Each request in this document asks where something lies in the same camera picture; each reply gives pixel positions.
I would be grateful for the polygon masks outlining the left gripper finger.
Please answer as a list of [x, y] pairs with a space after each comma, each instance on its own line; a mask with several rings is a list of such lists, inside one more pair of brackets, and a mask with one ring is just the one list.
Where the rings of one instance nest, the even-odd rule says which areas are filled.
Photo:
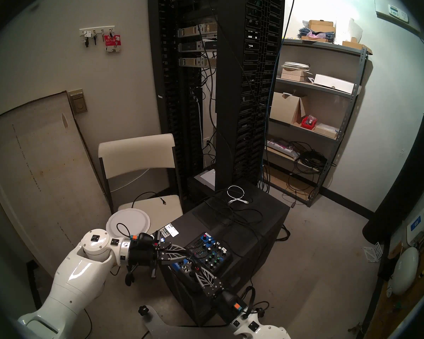
[[159, 243], [159, 251], [165, 254], [188, 254], [185, 248], [172, 243]]
[[183, 253], [159, 253], [160, 264], [173, 264], [183, 262], [187, 259], [188, 255]]

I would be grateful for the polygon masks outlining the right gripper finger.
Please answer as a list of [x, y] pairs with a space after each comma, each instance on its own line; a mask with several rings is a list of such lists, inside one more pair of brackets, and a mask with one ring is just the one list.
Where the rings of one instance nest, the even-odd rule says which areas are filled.
[[196, 279], [205, 294], [216, 294], [224, 290], [221, 280], [210, 272], [196, 272]]
[[212, 273], [196, 273], [196, 280], [207, 297], [216, 292], [216, 277]]

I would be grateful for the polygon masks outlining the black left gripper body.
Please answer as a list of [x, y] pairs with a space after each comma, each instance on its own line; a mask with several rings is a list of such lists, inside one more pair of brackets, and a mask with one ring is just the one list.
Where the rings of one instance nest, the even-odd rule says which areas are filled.
[[129, 269], [134, 266], [147, 266], [154, 269], [158, 266], [156, 247], [160, 243], [160, 235], [130, 235]]

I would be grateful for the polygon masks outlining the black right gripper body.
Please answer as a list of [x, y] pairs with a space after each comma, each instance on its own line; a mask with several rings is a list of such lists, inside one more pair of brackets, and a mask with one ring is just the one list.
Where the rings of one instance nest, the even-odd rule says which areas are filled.
[[213, 295], [213, 309], [224, 321], [233, 323], [236, 318], [249, 317], [249, 307], [234, 290], [219, 290]]

